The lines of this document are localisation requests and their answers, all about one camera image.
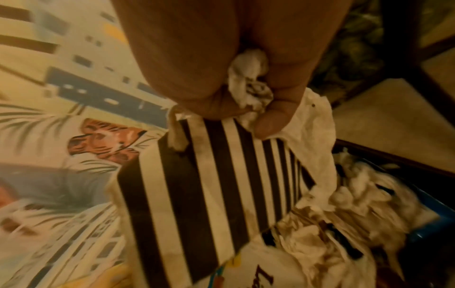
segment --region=zebra stripe print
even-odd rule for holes
[[[168,148],[165,135],[112,185],[150,287],[184,288],[210,275],[315,185],[280,139],[254,139],[233,119],[181,124],[185,152]]]

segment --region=hand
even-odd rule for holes
[[[245,113],[223,85],[240,43],[269,58],[274,100],[255,125],[265,138],[294,115],[352,0],[113,0],[149,84],[207,119]]]

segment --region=pile of crumpled paper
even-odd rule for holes
[[[329,211],[307,194],[273,231],[277,247],[294,256],[311,287],[376,287],[379,268],[372,249],[403,278],[396,253],[406,234],[438,218],[394,177],[355,161],[347,151],[334,155],[338,188]]]

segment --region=tiger illustration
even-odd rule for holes
[[[129,148],[146,130],[87,118],[81,125],[83,135],[68,142],[70,155],[92,153],[97,158],[123,165],[139,152]]]

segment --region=black and white striped paper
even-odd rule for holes
[[[254,139],[233,119],[181,124],[185,152],[168,148],[165,135],[109,188],[134,278],[149,287],[185,288],[210,275],[315,184],[280,139]]]

